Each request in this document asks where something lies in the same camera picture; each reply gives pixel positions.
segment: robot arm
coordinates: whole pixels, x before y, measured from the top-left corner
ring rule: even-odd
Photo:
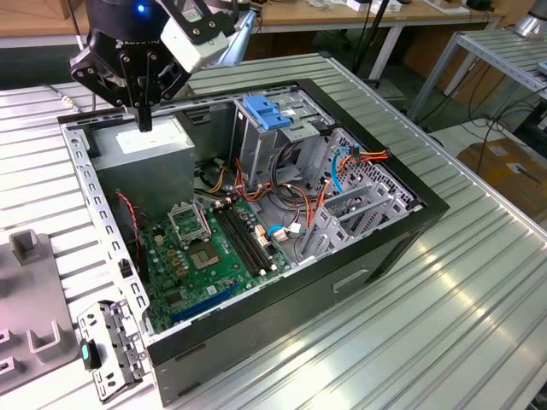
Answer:
[[[542,40],[547,27],[547,0],[536,0],[528,14],[515,26],[517,34],[531,40]]]
[[[108,103],[125,106],[141,132],[151,130],[154,106],[173,98],[192,73],[239,63],[249,41],[249,0],[185,2],[85,0],[88,45],[70,60],[70,73]],[[240,11],[246,16],[238,24]]]

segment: ram slot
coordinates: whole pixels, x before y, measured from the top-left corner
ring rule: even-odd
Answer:
[[[262,253],[258,243],[249,234],[247,227],[241,222],[238,215],[232,209],[219,211],[219,219],[222,228],[226,231],[228,239],[242,258],[251,275],[257,276],[261,270],[269,269],[269,262]]]
[[[238,256],[243,260],[243,263],[249,269],[252,276],[256,276],[260,272],[260,267],[256,264],[255,260],[252,257],[252,254],[246,248],[244,241],[239,237],[238,231],[232,225],[230,220],[225,215],[226,210],[219,211],[216,214],[216,219],[221,224],[222,230],[228,237],[228,240],[236,250]]]

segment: motherboard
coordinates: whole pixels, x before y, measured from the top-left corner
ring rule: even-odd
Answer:
[[[142,257],[147,258],[149,269],[144,287],[156,331],[165,331],[289,270],[278,245],[264,243],[264,236],[257,232],[263,232],[263,227],[245,201],[199,212],[183,207],[143,229],[146,255]]]

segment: blue drive bay latch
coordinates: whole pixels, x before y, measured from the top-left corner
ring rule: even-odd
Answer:
[[[277,106],[265,96],[243,97],[245,107],[262,125],[265,130],[274,130],[290,125],[291,119],[285,117]]]

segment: table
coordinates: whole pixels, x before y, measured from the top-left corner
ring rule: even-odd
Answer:
[[[170,408],[524,408],[547,379],[547,234],[349,73],[317,54],[248,61],[192,78],[197,93],[313,79],[450,210],[391,272]],[[84,110],[88,90],[57,85]],[[99,108],[106,107],[102,101]],[[52,236],[73,319],[119,297],[44,87],[0,91],[0,241]],[[0,398],[0,408],[95,408],[78,360]],[[109,408],[158,408],[144,381]]]
[[[473,62],[480,59],[506,74],[517,84],[524,85],[530,91],[541,91],[538,93],[539,97],[547,97],[547,91],[543,91],[547,87],[547,76],[537,69],[539,62],[547,61],[547,35],[541,41],[530,41],[509,29],[457,32],[446,45],[435,68],[412,104],[409,110],[411,120],[414,120],[420,112],[427,96],[437,84],[438,77],[458,47],[469,51],[469,54],[444,91],[445,95],[450,95]]]
[[[362,28],[367,13],[357,12],[343,5],[319,10],[305,0],[294,3],[264,5],[261,32],[301,32],[316,30]],[[398,13],[385,14],[380,27],[390,31],[370,73],[370,79],[379,79],[395,44],[406,26],[430,26],[443,24],[486,23],[486,29],[497,26],[505,11],[473,11],[469,15],[446,15],[421,0],[403,5]],[[76,18],[82,33],[89,31],[85,5],[76,10]],[[368,25],[372,25],[374,14]],[[0,48],[32,47],[45,45],[76,44],[71,20],[52,20],[33,15],[2,11],[0,13]]]

